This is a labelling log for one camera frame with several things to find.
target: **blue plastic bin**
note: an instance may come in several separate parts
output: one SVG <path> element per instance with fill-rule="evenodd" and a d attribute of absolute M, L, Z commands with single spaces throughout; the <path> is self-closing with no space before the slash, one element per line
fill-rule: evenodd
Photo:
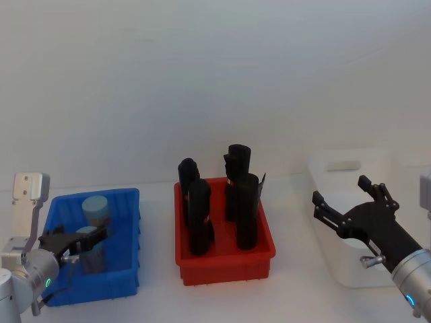
<path fill-rule="evenodd" d="M 71 288 L 57 293 L 48 306 L 61 306 L 101 299 L 113 299 L 135 295 L 139 287 L 138 237 L 139 230 L 139 191 L 136 188 L 103 190 L 53 199 L 44 231 L 64 225 L 65 232 L 76 232 L 88 225 L 82 211 L 82 202 L 93 195 L 103 195 L 108 199 L 111 222 L 110 236 L 103 241 L 105 273 L 86 275 L 77 263 L 73 269 Z M 60 275 L 44 292 L 49 293 L 68 286 L 70 265 L 60 270 Z"/>

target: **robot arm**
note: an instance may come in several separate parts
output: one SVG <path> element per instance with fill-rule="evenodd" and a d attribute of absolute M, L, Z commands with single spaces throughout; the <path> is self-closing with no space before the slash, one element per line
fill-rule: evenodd
<path fill-rule="evenodd" d="M 34 316 L 51 299 L 38 300 L 66 262 L 76 262 L 80 252 L 91 250 L 106 238 L 106 228 L 90 234 L 66 234 L 62 227 L 39 238 L 39 249 L 32 249 L 38 231 L 39 210 L 48 199 L 49 176 L 17 173 L 13 185 L 13 237 L 1 253 L 0 318 L 20 323 L 20 314 L 30 306 Z"/>
<path fill-rule="evenodd" d="M 375 257 L 361 257 L 365 268 L 383 264 L 400 292 L 413 308 L 415 317 L 431 322 L 431 252 L 422 247 L 395 221 L 399 204 L 384 184 L 371 184 L 360 176 L 358 186 L 374 202 L 354 207 L 342 215 L 314 192 L 314 217 L 333 229 L 342 239 L 364 242 Z"/>

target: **red plastic bin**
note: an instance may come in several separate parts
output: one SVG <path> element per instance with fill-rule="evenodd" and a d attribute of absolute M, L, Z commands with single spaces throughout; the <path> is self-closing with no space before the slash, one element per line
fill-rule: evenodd
<path fill-rule="evenodd" d="M 189 232 L 183 217 L 183 199 L 180 184 L 174 185 L 175 193 L 175 261 L 186 286 L 263 279 L 269 275 L 275 246 L 269 231 L 262 203 L 258 209 L 257 245 L 243 251 L 236 246 L 236 226 L 225 220 L 226 178 L 208 179 L 211 186 L 209 218 L 214 226 L 215 243 L 203 256 L 189 250 Z"/>

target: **white table surface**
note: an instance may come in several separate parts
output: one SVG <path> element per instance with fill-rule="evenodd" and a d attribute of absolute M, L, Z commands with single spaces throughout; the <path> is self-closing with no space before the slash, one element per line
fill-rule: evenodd
<path fill-rule="evenodd" d="M 418 168 L 410 169 L 418 182 Z M 268 178 L 262 201 L 277 249 L 268 279 L 185 287 L 174 260 L 173 183 L 138 184 L 141 192 L 141 287 L 136 296 L 43 308 L 23 323 L 424 322 L 394 287 L 346 289 L 331 277 L 304 212 L 305 175 Z M 50 197 L 109 187 L 53 189 Z M 0 246 L 11 227 L 10 192 L 0 192 Z M 42 231 L 51 200 L 41 210 Z"/>

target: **white backdrop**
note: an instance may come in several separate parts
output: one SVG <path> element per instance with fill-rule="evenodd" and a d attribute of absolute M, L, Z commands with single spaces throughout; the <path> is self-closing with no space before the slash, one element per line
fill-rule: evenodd
<path fill-rule="evenodd" d="M 317 149 L 431 164 L 428 0 L 0 0 L 0 189 L 303 170 Z"/>

